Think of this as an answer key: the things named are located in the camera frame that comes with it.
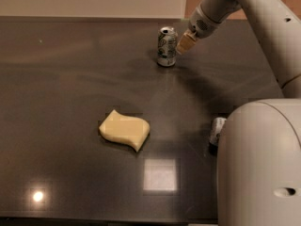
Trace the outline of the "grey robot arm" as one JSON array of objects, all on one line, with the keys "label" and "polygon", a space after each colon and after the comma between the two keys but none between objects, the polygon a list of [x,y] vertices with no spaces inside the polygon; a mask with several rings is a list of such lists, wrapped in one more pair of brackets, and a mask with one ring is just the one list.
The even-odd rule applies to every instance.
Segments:
[{"label": "grey robot arm", "polygon": [[242,10],[280,99],[234,110],[217,154],[218,226],[301,226],[301,21],[281,0],[202,0],[177,51],[190,50]]}]

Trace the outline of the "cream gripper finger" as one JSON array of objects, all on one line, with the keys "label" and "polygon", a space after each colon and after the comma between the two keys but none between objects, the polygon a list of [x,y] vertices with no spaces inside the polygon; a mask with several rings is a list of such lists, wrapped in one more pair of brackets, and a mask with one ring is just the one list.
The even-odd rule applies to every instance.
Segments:
[{"label": "cream gripper finger", "polygon": [[196,37],[195,33],[192,32],[190,29],[187,29],[176,46],[176,51],[179,55],[185,54],[189,51],[193,46],[196,45],[198,38]]}]

